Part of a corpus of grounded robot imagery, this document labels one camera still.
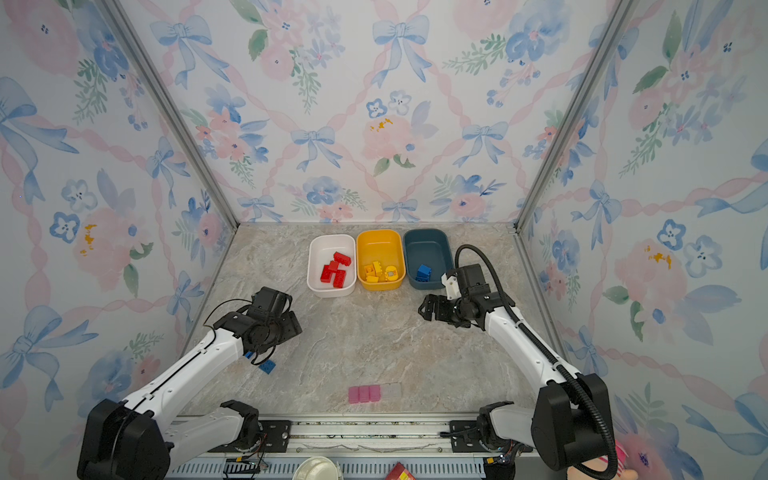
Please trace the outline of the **blue square lego brick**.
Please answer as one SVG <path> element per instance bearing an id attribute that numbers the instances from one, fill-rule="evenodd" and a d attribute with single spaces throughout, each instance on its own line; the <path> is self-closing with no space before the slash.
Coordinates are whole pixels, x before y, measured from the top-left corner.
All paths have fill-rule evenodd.
<path id="1" fill-rule="evenodd" d="M 428 267 L 427 265 L 424 265 L 424 264 L 420 265 L 418 267 L 418 269 L 417 269 L 417 272 L 416 272 L 416 276 L 417 275 L 423 275 L 423 276 L 429 275 L 430 279 L 431 279 L 431 274 L 432 274 L 432 269 L 430 267 Z"/>

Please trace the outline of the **dark blue lego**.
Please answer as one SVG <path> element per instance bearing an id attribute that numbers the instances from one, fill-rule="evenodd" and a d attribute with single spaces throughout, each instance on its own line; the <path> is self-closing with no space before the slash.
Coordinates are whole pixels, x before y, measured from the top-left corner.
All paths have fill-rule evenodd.
<path id="1" fill-rule="evenodd" d="M 265 360 L 263 363 L 258 365 L 258 368 L 261 371 L 263 371 L 264 373 L 270 374 L 274 370 L 275 366 L 276 366 L 276 364 L 275 364 L 274 361 L 272 361 L 272 360 Z"/>

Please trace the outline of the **dark teal plastic container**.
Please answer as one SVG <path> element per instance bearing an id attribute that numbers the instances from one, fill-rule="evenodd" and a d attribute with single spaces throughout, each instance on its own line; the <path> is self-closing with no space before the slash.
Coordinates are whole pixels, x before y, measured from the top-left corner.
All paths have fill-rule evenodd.
<path id="1" fill-rule="evenodd" d="M 403 250 L 406 264 L 406 278 L 417 290 L 440 290 L 443 274 L 454 268 L 453 256 L 448 237 L 444 231 L 434 228 L 413 229 L 404 234 Z M 420 265 L 432 269 L 429 282 L 417 282 L 416 272 Z"/>

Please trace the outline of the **yellow rounded 120 lego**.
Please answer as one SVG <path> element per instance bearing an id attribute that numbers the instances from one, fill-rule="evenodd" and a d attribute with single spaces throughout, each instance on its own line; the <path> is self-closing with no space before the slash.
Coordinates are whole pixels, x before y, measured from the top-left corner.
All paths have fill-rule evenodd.
<path id="1" fill-rule="evenodd" d="M 389 265 L 384 269 L 384 277 L 387 282 L 395 282 L 399 279 L 399 272 L 394 265 Z"/>

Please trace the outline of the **red long lego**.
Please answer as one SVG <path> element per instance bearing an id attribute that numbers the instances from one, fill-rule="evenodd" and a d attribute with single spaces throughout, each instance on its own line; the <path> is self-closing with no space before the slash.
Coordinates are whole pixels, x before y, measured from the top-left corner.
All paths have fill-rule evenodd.
<path id="1" fill-rule="evenodd" d="M 330 264 L 324 265 L 320 275 L 320 282 L 331 283 L 333 281 L 335 272 L 336 272 L 336 269 L 332 267 Z"/>
<path id="2" fill-rule="evenodd" d="M 348 255 L 342 254 L 340 252 L 335 252 L 333 255 L 333 259 L 343 265 L 343 266 L 350 266 L 352 263 L 352 258 Z"/>

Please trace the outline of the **white plastic container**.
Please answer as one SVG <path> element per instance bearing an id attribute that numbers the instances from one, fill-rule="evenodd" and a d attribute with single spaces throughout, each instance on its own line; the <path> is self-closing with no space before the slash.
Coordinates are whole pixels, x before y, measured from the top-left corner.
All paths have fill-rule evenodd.
<path id="1" fill-rule="evenodd" d="M 356 268 L 356 244 L 350 235 L 321 235 L 311 241 L 306 283 L 315 296 L 350 295 L 357 282 Z"/>

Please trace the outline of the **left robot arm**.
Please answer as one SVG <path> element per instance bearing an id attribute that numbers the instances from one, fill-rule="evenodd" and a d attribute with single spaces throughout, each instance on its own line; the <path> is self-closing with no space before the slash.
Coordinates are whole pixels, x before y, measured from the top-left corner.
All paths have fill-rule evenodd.
<path id="1" fill-rule="evenodd" d="M 257 408 L 228 400 L 207 415 L 179 419 L 185 406 L 229 365 L 270 360 L 302 328 L 291 295 L 263 287 L 213 323 L 205 337 L 156 379 L 88 414 L 77 465 L 80 479 L 163 479 L 187 461 L 224 446 L 246 455 L 265 447 Z"/>

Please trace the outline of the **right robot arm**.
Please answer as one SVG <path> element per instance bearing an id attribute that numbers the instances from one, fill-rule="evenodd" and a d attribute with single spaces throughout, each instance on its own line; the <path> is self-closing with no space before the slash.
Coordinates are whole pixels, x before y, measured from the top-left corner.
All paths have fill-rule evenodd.
<path id="1" fill-rule="evenodd" d="M 427 321 L 487 333 L 511 357 L 536 396 L 531 409 L 511 401 L 486 405 L 473 427 L 450 430 L 447 437 L 464 437 L 507 458 L 531 447 L 554 471 L 574 468 L 592 479 L 618 474 L 607 386 L 597 375 L 581 373 L 556 354 L 506 294 L 454 299 L 429 294 L 418 313 Z"/>

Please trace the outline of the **yellow plastic container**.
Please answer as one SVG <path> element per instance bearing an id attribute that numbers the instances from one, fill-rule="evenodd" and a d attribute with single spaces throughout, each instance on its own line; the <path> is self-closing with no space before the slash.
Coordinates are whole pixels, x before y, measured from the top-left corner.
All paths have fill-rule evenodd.
<path id="1" fill-rule="evenodd" d="M 367 230 L 360 233 L 356 239 L 357 275 L 362 287 L 368 291 L 391 291 L 398 289 L 405 279 L 405 258 L 402 239 L 399 233 L 391 229 Z M 366 281 L 363 267 L 379 261 L 383 269 L 394 265 L 399 272 L 399 279 L 395 282 L 387 282 L 384 274 L 378 283 Z"/>

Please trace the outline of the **pink translucent block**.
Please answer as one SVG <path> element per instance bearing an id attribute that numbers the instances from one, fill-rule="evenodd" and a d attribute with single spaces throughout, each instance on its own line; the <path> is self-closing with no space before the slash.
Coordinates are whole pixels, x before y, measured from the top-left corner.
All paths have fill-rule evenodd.
<path id="1" fill-rule="evenodd" d="M 348 389 L 349 404 L 379 403 L 401 397 L 402 387 L 399 383 L 353 386 Z"/>

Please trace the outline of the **white bowl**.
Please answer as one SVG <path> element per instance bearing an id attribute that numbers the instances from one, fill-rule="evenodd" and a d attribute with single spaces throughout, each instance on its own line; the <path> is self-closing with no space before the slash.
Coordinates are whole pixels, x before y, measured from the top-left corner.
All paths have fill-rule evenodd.
<path id="1" fill-rule="evenodd" d="M 327 457 L 311 457 L 294 471 L 293 480 L 342 480 L 340 467 Z"/>

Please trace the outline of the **red box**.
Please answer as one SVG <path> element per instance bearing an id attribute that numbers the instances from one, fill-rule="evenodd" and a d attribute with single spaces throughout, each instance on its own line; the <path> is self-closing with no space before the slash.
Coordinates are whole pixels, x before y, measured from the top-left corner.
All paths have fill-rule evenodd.
<path id="1" fill-rule="evenodd" d="M 387 474 L 385 480 L 416 480 L 416 477 L 401 462 L 397 462 Z"/>

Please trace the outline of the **pink plush toy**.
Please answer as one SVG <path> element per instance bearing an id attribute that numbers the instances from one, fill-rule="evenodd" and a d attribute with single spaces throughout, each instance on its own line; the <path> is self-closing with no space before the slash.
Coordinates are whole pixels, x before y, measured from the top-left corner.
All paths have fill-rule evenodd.
<path id="1" fill-rule="evenodd" d="M 627 452 L 620 444 L 616 445 L 616 455 L 617 455 L 617 469 L 612 479 L 613 480 L 638 480 L 639 474 L 635 470 L 629 468 L 626 465 Z M 594 470 L 598 473 L 604 473 L 608 467 L 608 458 L 606 456 L 602 456 L 596 459 L 592 459 L 585 462 L 583 466 L 591 470 Z M 591 477 L 589 475 L 586 475 L 584 472 L 578 470 L 575 467 L 568 468 L 566 473 L 566 478 L 568 480 L 591 480 Z"/>

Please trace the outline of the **aluminium rail base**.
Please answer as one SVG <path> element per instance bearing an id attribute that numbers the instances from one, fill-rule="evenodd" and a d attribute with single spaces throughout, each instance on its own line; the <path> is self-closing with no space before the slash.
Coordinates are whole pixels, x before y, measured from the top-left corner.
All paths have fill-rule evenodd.
<path id="1" fill-rule="evenodd" d="M 290 479 L 325 457 L 342 479 L 383 479 L 402 464 L 417 479 L 544 478 L 539 457 L 523 448 L 502 463 L 469 433 L 472 413 L 268 415 L 263 447 L 240 454 L 218 447 L 168 473 L 170 479 Z"/>

